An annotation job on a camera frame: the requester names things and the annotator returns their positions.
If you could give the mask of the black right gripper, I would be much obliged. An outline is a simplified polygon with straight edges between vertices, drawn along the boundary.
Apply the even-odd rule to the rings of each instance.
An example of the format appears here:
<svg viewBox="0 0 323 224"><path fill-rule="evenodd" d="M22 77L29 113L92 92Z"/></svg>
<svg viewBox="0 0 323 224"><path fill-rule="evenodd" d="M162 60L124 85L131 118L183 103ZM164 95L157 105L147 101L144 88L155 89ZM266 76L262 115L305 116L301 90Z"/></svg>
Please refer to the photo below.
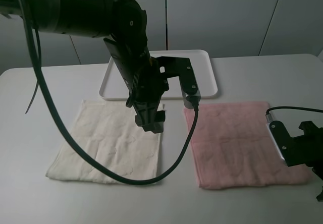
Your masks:
<svg viewBox="0 0 323 224"><path fill-rule="evenodd" d="M292 166L305 164L322 180L322 128L305 121L299 129L303 135L292 138Z"/></svg>

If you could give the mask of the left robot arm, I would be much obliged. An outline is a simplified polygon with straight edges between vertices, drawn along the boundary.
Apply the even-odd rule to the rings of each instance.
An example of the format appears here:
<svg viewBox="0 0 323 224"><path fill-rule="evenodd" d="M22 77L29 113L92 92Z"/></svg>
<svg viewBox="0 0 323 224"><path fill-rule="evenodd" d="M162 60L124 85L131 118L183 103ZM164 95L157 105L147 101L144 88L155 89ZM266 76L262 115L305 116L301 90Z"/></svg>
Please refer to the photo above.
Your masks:
<svg viewBox="0 0 323 224"><path fill-rule="evenodd" d="M42 70L38 32L103 38L129 90L127 107L136 125L161 133L166 114L158 106L166 91L159 63L147 47L147 14L135 0L1 0L2 15L24 21L27 45L37 81L60 131L65 126L56 110Z"/></svg>

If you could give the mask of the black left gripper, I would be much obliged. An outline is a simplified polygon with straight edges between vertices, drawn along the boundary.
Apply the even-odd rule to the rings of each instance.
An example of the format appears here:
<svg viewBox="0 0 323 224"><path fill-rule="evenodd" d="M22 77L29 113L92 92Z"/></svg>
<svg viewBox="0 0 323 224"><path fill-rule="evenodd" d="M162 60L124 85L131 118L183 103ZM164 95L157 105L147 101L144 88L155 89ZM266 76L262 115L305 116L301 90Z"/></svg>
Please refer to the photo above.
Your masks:
<svg viewBox="0 0 323 224"><path fill-rule="evenodd" d="M144 131L162 133L166 120L165 105L160 104L166 91L156 58L151 57L146 38L104 42L129 91L126 106L134 107L135 123ZM158 108L154 117L154 108Z"/></svg>

